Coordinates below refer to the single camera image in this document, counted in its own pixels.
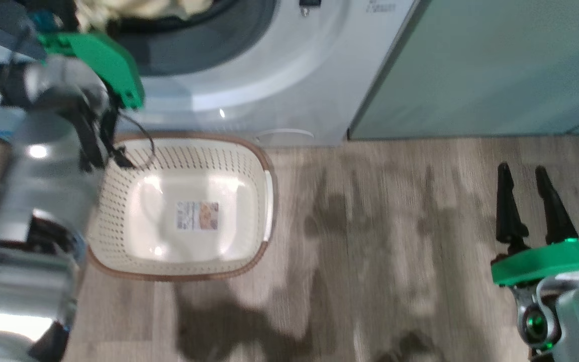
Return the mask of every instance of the washing machine drum opening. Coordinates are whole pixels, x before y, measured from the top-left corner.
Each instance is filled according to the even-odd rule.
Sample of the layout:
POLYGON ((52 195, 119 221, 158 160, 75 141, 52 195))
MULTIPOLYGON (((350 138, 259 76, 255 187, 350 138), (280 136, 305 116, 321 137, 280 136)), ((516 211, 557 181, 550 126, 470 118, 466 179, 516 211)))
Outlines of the washing machine drum opening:
POLYGON ((141 75, 175 75, 213 68, 256 44, 278 0, 214 0, 187 20, 122 19, 112 30, 135 58, 141 75))

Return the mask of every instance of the green plastic part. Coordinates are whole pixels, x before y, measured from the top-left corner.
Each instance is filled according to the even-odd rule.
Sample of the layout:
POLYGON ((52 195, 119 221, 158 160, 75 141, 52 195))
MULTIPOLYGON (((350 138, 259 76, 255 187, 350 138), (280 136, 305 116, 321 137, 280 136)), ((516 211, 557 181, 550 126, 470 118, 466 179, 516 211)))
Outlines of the green plastic part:
POLYGON ((46 53, 77 57, 110 85, 124 108, 142 108, 144 87, 135 59, 103 33, 41 33, 39 42, 46 53))
POLYGON ((491 266, 493 282, 505 287, 574 271, 579 271, 579 242, 567 241, 525 250, 491 266))

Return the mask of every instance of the label sticker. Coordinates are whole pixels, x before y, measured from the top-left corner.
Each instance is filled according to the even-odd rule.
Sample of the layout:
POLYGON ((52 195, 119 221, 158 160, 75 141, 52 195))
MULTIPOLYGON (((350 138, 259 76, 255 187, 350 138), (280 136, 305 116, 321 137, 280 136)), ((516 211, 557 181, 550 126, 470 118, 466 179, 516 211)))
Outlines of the label sticker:
POLYGON ((394 12, 397 9, 395 0, 369 0, 365 12, 369 14, 394 12))
POLYGON ((218 230, 218 202, 177 202, 175 228, 178 231, 218 230))

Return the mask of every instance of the product label inside basket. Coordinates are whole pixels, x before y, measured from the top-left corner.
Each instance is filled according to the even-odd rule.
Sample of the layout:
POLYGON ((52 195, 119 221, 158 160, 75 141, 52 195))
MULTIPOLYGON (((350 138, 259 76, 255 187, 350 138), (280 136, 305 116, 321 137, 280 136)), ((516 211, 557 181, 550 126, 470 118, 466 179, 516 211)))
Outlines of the product label inside basket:
POLYGON ((179 231, 218 230, 218 202, 177 202, 175 228, 179 231))

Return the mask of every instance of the basket bottom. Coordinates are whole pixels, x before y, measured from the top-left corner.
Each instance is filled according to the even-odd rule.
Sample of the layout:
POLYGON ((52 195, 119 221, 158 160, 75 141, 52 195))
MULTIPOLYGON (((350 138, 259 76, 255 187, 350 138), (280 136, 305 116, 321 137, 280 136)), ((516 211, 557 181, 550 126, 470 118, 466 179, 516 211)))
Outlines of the basket bottom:
POLYGON ((223 170, 153 171, 126 203, 125 248, 165 263, 249 260, 260 247, 251 179, 223 170))

